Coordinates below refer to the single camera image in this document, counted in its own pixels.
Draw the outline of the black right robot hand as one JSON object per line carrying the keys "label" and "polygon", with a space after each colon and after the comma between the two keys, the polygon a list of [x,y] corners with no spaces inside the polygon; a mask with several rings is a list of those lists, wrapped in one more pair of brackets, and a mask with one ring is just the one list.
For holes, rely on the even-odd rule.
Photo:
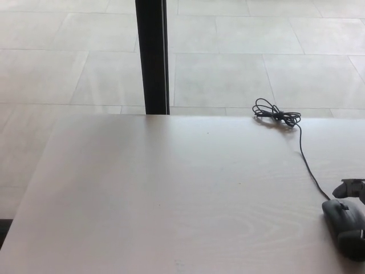
{"label": "black right robot hand", "polygon": [[335,232],[340,251],[353,261],[364,262],[364,214],[346,198],[364,202],[364,179],[343,179],[333,191]]}

